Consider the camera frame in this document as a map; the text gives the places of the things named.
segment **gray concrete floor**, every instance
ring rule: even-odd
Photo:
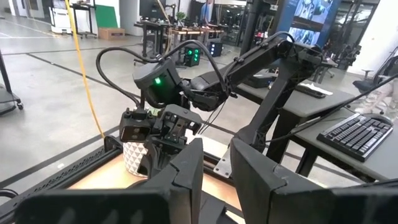
[[[0,20],[0,49],[12,89],[21,97],[25,109],[0,117],[0,182],[97,136],[97,141],[92,144],[8,186],[23,192],[96,149],[102,142],[88,106],[73,39],[51,34],[50,27],[43,23],[5,16],[6,20]],[[136,45],[140,41],[140,37],[127,37],[122,41],[79,40],[80,48],[84,49],[81,54],[86,74],[92,78],[88,84],[103,131],[117,126],[121,113],[126,107],[134,105],[131,100],[101,83],[103,80],[95,67],[96,55],[99,48],[109,46],[127,46],[141,52],[142,47]],[[220,67],[238,54],[236,48],[227,47],[227,50],[231,52],[216,58]],[[137,69],[132,60],[133,57],[124,52],[110,52],[103,57],[103,69],[115,83],[139,95],[132,80],[132,74]],[[210,63],[202,60],[197,67],[181,70],[180,75],[193,78],[210,70]],[[325,77],[323,84],[358,94],[352,81],[359,78],[338,70],[331,72],[336,76]],[[242,97],[230,98],[214,124],[236,132],[248,124],[257,108],[257,104]],[[203,119],[209,116],[209,113],[194,111]],[[268,139],[272,132],[273,129],[267,135]],[[229,143],[232,137],[216,128],[209,128],[204,135],[224,144]],[[288,152],[294,156],[285,156],[282,164],[295,170],[299,163],[297,157],[302,155],[303,148],[292,142]],[[318,182],[329,187],[360,183],[323,159],[319,158],[317,163],[323,169],[314,167],[310,178]]]

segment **black keyboard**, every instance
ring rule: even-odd
[[[317,140],[364,162],[391,132],[390,124],[354,114],[320,133]]]
[[[313,90],[310,87],[303,86],[303,85],[297,85],[295,90],[297,90],[299,92],[302,92],[304,94],[307,94],[309,96],[318,98],[318,99],[322,99],[322,98],[326,97],[325,94],[323,94],[323,93],[321,93],[319,91]]]

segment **green board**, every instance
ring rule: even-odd
[[[116,13],[112,6],[101,6],[95,5],[95,19],[97,21],[97,27],[102,28],[118,28],[118,22],[116,20]]]

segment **green led light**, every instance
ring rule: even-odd
[[[159,84],[162,83],[162,81],[161,81],[160,78],[158,77],[158,78],[155,78],[155,83],[159,85]]]

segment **cardboard box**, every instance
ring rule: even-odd
[[[124,29],[121,28],[99,28],[98,37],[104,40],[121,40],[124,38]]]

